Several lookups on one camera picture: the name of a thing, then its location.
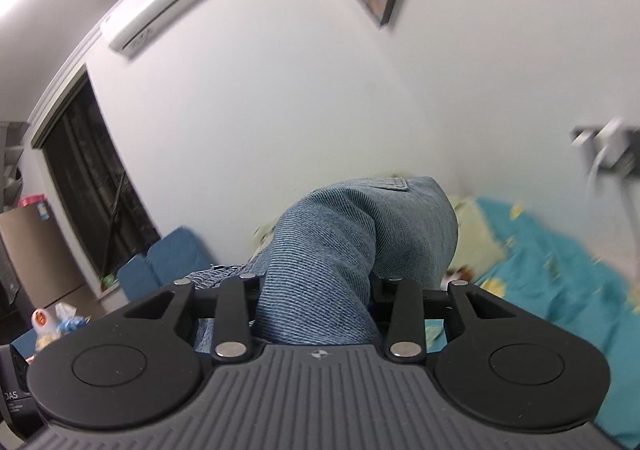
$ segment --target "silver screw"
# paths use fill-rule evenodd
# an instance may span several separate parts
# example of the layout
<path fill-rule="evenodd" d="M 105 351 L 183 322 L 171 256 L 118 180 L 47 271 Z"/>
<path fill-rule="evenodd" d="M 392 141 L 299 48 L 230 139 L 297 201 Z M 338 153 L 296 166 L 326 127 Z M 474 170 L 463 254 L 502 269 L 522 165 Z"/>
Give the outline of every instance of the silver screw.
<path fill-rule="evenodd" d="M 396 342 L 389 350 L 398 358 L 412 358 L 422 352 L 420 345 L 415 342 Z"/>
<path fill-rule="evenodd" d="M 222 342 L 216 345 L 216 354 L 222 358 L 237 358 L 246 352 L 246 345 L 240 342 Z"/>

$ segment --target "window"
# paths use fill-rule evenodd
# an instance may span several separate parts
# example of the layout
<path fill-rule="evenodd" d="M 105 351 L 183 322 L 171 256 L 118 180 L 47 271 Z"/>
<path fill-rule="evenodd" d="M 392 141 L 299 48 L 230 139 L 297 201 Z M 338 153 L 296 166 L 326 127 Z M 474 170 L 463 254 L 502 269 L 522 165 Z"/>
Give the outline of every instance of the window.
<path fill-rule="evenodd" d="M 35 146 L 42 149 L 76 236 L 100 277 L 159 240 L 111 141 L 87 74 Z"/>

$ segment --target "gray plastic panel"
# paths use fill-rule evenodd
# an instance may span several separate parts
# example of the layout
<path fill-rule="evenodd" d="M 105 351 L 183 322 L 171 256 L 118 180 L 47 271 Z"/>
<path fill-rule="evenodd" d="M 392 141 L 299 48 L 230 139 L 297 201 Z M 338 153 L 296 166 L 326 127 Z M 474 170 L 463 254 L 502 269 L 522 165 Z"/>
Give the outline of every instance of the gray plastic panel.
<path fill-rule="evenodd" d="M 267 346 L 254 362 L 220 367 L 202 393 L 155 424 L 117 433 L 51 426 L 29 450 L 429 449 L 606 450 L 590 424 L 510 433 L 443 400 L 424 369 L 383 360 L 372 346 Z"/>

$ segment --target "blue denim jeans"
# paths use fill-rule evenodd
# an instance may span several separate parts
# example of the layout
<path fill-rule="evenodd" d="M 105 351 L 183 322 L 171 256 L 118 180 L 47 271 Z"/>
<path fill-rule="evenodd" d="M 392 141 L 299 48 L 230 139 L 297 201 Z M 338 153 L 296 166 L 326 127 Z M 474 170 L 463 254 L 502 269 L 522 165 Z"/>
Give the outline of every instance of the blue denim jeans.
<path fill-rule="evenodd" d="M 273 240 L 244 266 L 193 273 L 196 287 L 242 273 L 264 276 L 252 327 L 277 343 L 345 345 L 376 341 L 367 310 L 369 274 L 402 276 L 436 289 L 458 242 L 456 215 L 430 177 L 368 178 L 307 195 L 287 210 Z M 212 322 L 198 350 L 209 351 Z"/>

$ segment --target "teal bedsheet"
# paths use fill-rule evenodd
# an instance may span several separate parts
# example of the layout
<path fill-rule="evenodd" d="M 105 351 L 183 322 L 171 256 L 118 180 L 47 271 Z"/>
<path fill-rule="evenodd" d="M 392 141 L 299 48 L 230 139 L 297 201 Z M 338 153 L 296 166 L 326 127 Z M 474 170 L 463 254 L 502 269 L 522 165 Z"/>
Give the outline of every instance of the teal bedsheet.
<path fill-rule="evenodd" d="M 479 199 L 508 258 L 478 286 L 595 345 L 611 384 L 597 425 L 627 448 L 640 444 L 640 293 L 575 240 L 542 227 L 511 205 Z M 427 327 L 432 335 L 439 331 Z M 445 344 L 440 334 L 430 346 Z"/>

